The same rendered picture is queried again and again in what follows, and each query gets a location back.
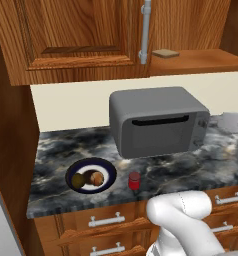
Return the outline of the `red jam jar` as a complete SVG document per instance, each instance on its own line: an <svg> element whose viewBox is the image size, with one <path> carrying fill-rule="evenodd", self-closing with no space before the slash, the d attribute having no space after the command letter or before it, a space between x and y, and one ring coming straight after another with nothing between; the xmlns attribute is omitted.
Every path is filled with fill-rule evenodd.
<svg viewBox="0 0 238 256"><path fill-rule="evenodd" d="M131 190L138 190L140 187L141 176L138 172L131 172L128 178L128 187Z"/></svg>

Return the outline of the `blue rimmed white plate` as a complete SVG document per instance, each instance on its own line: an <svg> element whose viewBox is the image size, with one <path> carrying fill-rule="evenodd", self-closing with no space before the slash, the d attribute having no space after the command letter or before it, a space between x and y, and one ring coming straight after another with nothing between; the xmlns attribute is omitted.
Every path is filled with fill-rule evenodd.
<svg viewBox="0 0 238 256"><path fill-rule="evenodd" d="M116 168L109 161L91 157L76 161L66 171L67 185L82 194L96 194L113 185L117 177Z"/></svg>

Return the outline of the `brown round bread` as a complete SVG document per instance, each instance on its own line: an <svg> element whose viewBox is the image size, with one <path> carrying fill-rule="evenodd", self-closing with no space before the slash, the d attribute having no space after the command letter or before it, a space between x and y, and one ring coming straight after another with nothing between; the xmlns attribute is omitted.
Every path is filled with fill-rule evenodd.
<svg viewBox="0 0 238 256"><path fill-rule="evenodd" d="M84 177L88 185L100 186L104 182L104 176L98 170L88 170L84 173Z"/></svg>

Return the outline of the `green avocado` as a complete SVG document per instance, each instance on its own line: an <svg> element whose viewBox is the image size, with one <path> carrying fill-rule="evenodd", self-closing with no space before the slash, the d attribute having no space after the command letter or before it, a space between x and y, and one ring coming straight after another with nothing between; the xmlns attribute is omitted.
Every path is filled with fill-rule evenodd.
<svg viewBox="0 0 238 256"><path fill-rule="evenodd" d="M79 189L85 185L85 178L82 174L76 173L72 176L71 183L74 188Z"/></svg>

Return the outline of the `wooden cabinet door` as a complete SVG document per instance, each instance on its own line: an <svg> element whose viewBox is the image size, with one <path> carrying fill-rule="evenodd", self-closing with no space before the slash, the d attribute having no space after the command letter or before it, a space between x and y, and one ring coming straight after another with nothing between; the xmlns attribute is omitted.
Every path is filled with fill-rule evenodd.
<svg viewBox="0 0 238 256"><path fill-rule="evenodd" d="M140 78L143 0L0 0L10 83Z"/></svg>

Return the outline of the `tall wooden side cabinet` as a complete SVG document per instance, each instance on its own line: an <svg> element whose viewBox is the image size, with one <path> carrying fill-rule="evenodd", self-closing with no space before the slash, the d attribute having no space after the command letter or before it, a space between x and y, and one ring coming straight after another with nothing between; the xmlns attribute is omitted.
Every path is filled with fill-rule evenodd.
<svg viewBox="0 0 238 256"><path fill-rule="evenodd" d="M0 46L0 256L44 256L26 216L38 137L31 89L10 85Z"/></svg>

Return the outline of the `open wooden cabinet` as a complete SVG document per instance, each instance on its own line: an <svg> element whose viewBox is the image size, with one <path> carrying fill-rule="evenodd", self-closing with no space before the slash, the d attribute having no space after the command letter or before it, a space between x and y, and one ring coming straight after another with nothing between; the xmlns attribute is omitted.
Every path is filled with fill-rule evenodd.
<svg viewBox="0 0 238 256"><path fill-rule="evenodd" d="M238 0L152 0L152 76L238 71Z"/></svg>

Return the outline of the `grey microwave oven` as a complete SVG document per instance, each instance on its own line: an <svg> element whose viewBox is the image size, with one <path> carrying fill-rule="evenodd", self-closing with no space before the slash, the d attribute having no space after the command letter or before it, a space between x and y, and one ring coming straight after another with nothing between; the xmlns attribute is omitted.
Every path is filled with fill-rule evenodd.
<svg viewBox="0 0 238 256"><path fill-rule="evenodd" d="M203 145L209 110L182 87L115 91L109 123L125 159L195 151Z"/></svg>

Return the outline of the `tan flat sponge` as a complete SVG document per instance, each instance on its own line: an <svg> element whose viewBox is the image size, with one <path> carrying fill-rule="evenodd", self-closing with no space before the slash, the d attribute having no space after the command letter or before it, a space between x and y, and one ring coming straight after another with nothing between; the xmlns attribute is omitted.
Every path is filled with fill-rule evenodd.
<svg viewBox="0 0 238 256"><path fill-rule="evenodd" d="M160 57L160 58L172 58L172 57L177 57L180 55L179 52L169 50L169 49L159 49L159 50L154 50L152 52L154 56Z"/></svg>

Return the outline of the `wooden drawer front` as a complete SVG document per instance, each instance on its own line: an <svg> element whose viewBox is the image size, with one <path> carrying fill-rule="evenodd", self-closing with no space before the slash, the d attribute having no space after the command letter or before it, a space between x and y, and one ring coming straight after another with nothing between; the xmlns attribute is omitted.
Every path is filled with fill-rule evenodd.
<svg viewBox="0 0 238 256"><path fill-rule="evenodd" d="M90 238L131 234L133 245L146 248L152 224L145 207L145 201L138 201L60 214L56 217L59 235L55 244L65 247Z"/></svg>
<svg viewBox="0 0 238 256"><path fill-rule="evenodd" d="M230 230L217 231L215 236L226 251L238 250L238 213L212 215L205 221L212 229L229 226Z"/></svg>
<svg viewBox="0 0 238 256"><path fill-rule="evenodd" d="M107 237L89 237L67 245L70 256L145 256L149 246L155 241L151 230L109 235Z"/></svg>
<svg viewBox="0 0 238 256"><path fill-rule="evenodd" d="M206 190L205 193L212 201L213 214L238 210L238 185Z"/></svg>

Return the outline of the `steel sink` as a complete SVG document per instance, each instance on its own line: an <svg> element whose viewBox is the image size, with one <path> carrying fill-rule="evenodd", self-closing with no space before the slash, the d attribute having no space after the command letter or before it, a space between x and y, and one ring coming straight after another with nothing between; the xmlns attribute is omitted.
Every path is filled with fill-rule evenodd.
<svg viewBox="0 0 238 256"><path fill-rule="evenodd" d="M210 125L238 138L238 112L223 112L210 118Z"/></svg>

